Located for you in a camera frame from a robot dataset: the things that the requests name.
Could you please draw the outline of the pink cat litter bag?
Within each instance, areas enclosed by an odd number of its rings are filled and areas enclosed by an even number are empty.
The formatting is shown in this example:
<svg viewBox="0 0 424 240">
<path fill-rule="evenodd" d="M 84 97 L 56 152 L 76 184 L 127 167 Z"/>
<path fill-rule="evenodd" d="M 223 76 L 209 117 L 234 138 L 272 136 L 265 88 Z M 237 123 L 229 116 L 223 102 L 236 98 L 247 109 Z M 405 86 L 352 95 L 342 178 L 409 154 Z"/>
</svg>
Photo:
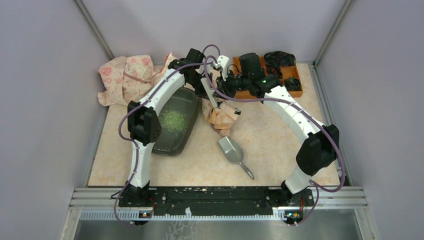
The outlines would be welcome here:
<svg viewBox="0 0 424 240">
<path fill-rule="evenodd" d="M 222 137 L 229 137 L 241 111 L 228 105 L 226 100 L 217 100 L 219 107 L 213 107 L 209 99 L 202 99 L 204 120 Z"/>
</svg>

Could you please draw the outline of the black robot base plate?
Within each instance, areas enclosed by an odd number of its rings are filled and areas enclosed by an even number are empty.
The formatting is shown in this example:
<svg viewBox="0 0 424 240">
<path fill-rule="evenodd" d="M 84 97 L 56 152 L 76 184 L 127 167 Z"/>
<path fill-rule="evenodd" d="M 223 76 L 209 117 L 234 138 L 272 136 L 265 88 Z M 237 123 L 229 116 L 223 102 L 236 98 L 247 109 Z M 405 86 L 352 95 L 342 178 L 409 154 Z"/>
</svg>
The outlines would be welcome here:
<svg viewBox="0 0 424 240">
<path fill-rule="evenodd" d="M 157 186 L 149 187 L 154 216 L 265 216 L 274 208 L 302 210 L 314 204 L 310 189 L 291 194 L 270 186 Z"/>
</svg>

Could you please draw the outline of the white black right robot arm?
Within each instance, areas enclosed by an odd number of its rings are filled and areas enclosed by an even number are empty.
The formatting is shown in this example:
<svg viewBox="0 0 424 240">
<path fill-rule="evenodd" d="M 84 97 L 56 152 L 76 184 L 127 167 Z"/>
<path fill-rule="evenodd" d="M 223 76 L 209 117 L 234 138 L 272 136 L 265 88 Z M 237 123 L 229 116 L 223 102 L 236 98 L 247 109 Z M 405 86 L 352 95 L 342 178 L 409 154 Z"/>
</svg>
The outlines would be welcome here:
<svg viewBox="0 0 424 240">
<path fill-rule="evenodd" d="M 282 182 L 281 199 L 287 206 L 295 206 L 301 200 L 301 191 L 309 184 L 323 189 L 313 177 L 336 160 L 342 160 L 339 148 L 340 131 L 334 125 L 324 125 L 312 117 L 293 98 L 278 73 L 279 65 L 262 64 L 256 53 L 246 53 L 238 58 L 238 70 L 222 67 L 216 79 L 219 94 L 236 101 L 236 93 L 248 91 L 252 99 L 239 102 L 261 102 L 269 107 L 293 130 L 301 144 L 295 160 L 297 166 Z"/>
</svg>

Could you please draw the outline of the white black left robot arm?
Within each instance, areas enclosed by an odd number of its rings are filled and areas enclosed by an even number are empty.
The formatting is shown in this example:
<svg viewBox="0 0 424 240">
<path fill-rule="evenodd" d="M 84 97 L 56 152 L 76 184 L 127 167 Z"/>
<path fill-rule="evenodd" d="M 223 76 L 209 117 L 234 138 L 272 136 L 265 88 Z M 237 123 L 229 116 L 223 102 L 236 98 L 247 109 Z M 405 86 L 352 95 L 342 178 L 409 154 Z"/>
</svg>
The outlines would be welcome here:
<svg viewBox="0 0 424 240">
<path fill-rule="evenodd" d="M 127 122 L 132 143 L 132 171 L 115 202 L 119 207 L 152 206 L 150 187 L 150 164 L 155 142 L 161 135 L 159 114 L 171 96 L 185 84 L 197 88 L 202 75 L 199 67 L 205 55 L 197 49 L 190 49 L 187 56 L 173 60 L 159 82 L 139 101 L 127 105 Z"/>
</svg>

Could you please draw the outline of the grey bag sealing clip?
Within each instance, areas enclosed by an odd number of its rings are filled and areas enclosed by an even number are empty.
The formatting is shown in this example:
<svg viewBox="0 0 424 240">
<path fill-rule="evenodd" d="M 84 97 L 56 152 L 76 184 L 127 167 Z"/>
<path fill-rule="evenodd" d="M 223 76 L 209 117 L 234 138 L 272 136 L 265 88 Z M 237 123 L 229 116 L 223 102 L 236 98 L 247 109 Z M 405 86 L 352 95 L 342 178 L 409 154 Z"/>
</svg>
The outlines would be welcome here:
<svg viewBox="0 0 424 240">
<path fill-rule="evenodd" d="M 217 100 L 214 97 L 214 92 L 215 92 L 214 89 L 210 86 L 208 80 L 205 77 L 203 77 L 200 81 L 201 81 L 201 83 L 203 85 L 203 88 L 205 90 L 205 93 L 207 95 L 207 98 L 210 101 L 212 107 L 213 108 L 218 108 L 219 107 L 218 102 L 217 102 Z"/>
</svg>

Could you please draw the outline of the dark grey litter box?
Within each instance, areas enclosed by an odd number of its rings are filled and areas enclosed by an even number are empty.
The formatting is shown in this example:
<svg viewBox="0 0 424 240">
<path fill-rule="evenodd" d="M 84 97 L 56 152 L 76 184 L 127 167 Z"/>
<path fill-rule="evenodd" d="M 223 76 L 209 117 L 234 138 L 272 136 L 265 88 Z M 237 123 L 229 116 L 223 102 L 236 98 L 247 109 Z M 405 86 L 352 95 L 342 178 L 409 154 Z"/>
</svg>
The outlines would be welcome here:
<svg viewBox="0 0 424 240">
<path fill-rule="evenodd" d="M 173 157 L 183 152 L 198 119 L 201 103 L 195 92 L 185 87 L 170 97 L 158 116 L 161 134 L 154 143 L 154 154 Z"/>
</svg>

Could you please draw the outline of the grey metal litter scoop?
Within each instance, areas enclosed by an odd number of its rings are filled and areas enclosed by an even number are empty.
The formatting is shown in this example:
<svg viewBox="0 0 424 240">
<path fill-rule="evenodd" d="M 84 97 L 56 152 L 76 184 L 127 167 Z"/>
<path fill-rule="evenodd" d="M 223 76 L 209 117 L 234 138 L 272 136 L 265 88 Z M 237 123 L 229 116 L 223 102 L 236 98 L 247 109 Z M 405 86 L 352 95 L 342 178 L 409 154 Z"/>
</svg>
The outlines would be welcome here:
<svg viewBox="0 0 424 240">
<path fill-rule="evenodd" d="M 243 163 L 244 151 L 232 138 L 225 136 L 217 143 L 224 157 L 230 163 L 240 166 L 252 180 L 256 179 L 253 172 Z"/>
</svg>

